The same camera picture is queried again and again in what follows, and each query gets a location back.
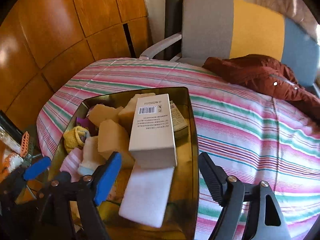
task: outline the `blue gripper pad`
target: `blue gripper pad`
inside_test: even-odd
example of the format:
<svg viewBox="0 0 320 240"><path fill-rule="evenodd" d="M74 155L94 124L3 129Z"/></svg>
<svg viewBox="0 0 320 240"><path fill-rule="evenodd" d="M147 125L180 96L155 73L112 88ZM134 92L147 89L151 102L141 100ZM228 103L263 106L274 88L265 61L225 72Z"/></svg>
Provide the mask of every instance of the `blue gripper pad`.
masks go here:
<svg viewBox="0 0 320 240"><path fill-rule="evenodd" d="M109 195L112 185L116 181L116 177L121 168L121 154L116 153L115 157L111 160L106 171L101 176L97 184L97 192L94 197L94 202L99 206L102 201L105 201Z"/></svg>
<svg viewBox="0 0 320 240"><path fill-rule="evenodd" d="M23 174L23 179L28 181L30 179L35 179L38 175L44 172L51 164L51 159L49 157L43 157L41 160L32 164Z"/></svg>

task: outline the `pink striped cloth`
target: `pink striped cloth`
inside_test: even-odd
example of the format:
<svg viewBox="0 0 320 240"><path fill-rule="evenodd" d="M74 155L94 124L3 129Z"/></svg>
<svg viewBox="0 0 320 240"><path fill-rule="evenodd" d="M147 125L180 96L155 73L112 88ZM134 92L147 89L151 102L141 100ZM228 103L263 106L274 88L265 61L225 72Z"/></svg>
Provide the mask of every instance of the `pink striped cloth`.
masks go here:
<svg viewBox="0 0 320 240"><path fill-rule="evenodd" d="M67 157L63 160L60 171L67 171L71 175L71 182L76 182L80 179L78 168L83 160L83 151L79 148L74 148Z"/></svg>
<svg viewBox="0 0 320 240"><path fill-rule="evenodd" d="M199 151L242 182L269 182L292 239L303 239L320 213L320 129L289 103L224 82L209 71L159 60L107 59L81 70L45 104L37 119L41 150L53 157L81 102L120 91L185 86ZM220 215L200 176L195 239L207 240ZM244 204L234 239L241 239Z"/></svg>

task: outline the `metal screw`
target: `metal screw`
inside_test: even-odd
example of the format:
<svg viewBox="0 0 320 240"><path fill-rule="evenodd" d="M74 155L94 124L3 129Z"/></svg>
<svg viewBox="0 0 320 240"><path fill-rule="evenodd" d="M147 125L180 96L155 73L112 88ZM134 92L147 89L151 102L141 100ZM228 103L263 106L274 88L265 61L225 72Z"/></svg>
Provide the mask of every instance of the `metal screw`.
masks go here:
<svg viewBox="0 0 320 240"><path fill-rule="evenodd" d="M59 181L57 181L57 180L53 180L51 182L51 186L53 186L53 187L58 186L58 185L59 185Z"/></svg>
<svg viewBox="0 0 320 240"><path fill-rule="evenodd" d="M229 176L229 177L228 177L228 180L229 180L230 182L236 182L238 179L237 179L235 176Z"/></svg>
<svg viewBox="0 0 320 240"><path fill-rule="evenodd" d="M269 183L266 182L265 180L262 180L262 181L260 182L260 184L261 184L261 186L263 186L263 187L269 187Z"/></svg>
<svg viewBox="0 0 320 240"><path fill-rule="evenodd" d="M92 180L92 176L91 176L91 175L85 175L85 176L83 177L83 180L86 181L86 182L88 182L88 181Z"/></svg>

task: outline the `red jacket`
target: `red jacket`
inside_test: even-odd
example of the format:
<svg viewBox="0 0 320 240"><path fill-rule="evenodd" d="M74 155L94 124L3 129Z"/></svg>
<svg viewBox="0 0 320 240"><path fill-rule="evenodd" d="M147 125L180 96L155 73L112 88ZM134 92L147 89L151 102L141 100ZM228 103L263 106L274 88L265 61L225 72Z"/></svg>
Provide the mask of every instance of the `red jacket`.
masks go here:
<svg viewBox="0 0 320 240"><path fill-rule="evenodd" d="M319 98L298 85L292 70L272 57L247 55L224 60L209 57L203 68L229 83L286 100L320 124Z"/></svg>

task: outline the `yellow sponge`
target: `yellow sponge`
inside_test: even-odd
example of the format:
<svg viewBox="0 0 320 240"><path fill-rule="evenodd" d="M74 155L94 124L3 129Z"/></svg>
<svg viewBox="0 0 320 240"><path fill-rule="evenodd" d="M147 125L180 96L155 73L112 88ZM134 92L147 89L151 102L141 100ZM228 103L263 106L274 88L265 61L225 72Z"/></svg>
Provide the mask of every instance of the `yellow sponge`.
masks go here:
<svg viewBox="0 0 320 240"><path fill-rule="evenodd" d="M111 119L115 122L119 122L118 113L123 109L123 107L113 108L105 105L96 105L89 114L89 120L97 127L107 119Z"/></svg>
<svg viewBox="0 0 320 240"><path fill-rule="evenodd" d="M128 134L131 134L133 117L134 112L136 111L138 98L150 97L155 95L155 93L135 94L134 97L130 99L126 107L119 112L119 123L127 130Z"/></svg>
<svg viewBox="0 0 320 240"><path fill-rule="evenodd" d="M129 136L126 130L111 119L100 124L98 135L98 152L108 159L113 152L122 157L122 167L132 168L134 159L129 152Z"/></svg>

